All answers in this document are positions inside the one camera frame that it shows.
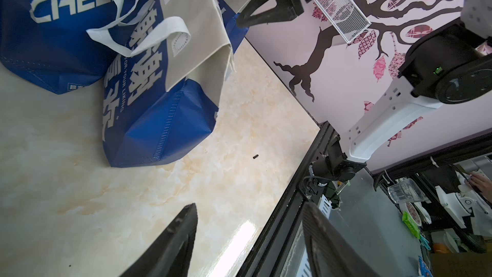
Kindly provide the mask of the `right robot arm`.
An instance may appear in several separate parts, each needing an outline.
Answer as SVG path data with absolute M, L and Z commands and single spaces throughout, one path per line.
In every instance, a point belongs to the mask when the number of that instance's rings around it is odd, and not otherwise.
M 246 0 L 238 10 L 237 27 L 294 20 L 303 13 L 303 3 L 315 1 L 330 20 L 320 32 L 316 49 L 306 67 L 283 65 L 292 75 L 290 88 L 301 85 L 310 91 L 311 74 L 325 50 L 340 36 L 352 43 L 360 31 L 349 24 L 369 25 L 361 0 Z M 422 114 L 447 104 L 474 100 L 491 90 L 491 56 L 476 51 L 491 37 L 477 19 L 455 19 L 415 42 L 403 56 L 397 75 L 384 95 L 350 130 L 335 133 L 327 155 L 310 166 L 311 177 L 348 182 L 366 167 L 372 154 L 393 134 Z

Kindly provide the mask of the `person hand outside cell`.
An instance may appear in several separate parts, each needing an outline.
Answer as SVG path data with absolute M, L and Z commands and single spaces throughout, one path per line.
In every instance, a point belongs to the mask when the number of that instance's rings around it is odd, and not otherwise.
M 479 173 L 471 173 L 469 181 L 472 187 L 476 187 L 480 190 L 481 194 L 487 201 L 492 202 L 491 180 Z

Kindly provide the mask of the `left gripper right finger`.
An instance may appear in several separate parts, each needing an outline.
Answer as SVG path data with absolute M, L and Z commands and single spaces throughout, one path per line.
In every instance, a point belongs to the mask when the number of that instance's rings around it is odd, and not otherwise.
M 302 209 L 307 258 L 313 276 L 378 276 L 314 204 Z

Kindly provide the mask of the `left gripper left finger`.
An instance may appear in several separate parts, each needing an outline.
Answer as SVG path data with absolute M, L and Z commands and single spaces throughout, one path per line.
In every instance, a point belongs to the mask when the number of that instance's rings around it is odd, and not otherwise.
M 196 204 L 184 206 L 123 276 L 187 276 L 198 223 Z

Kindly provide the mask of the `blue takeout bag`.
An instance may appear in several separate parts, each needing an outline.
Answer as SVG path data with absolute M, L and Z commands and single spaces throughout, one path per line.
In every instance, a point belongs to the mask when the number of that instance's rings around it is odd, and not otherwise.
M 233 47 L 217 0 L 137 1 L 89 37 L 117 53 L 104 78 L 112 167 L 175 162 L 212 133 Z

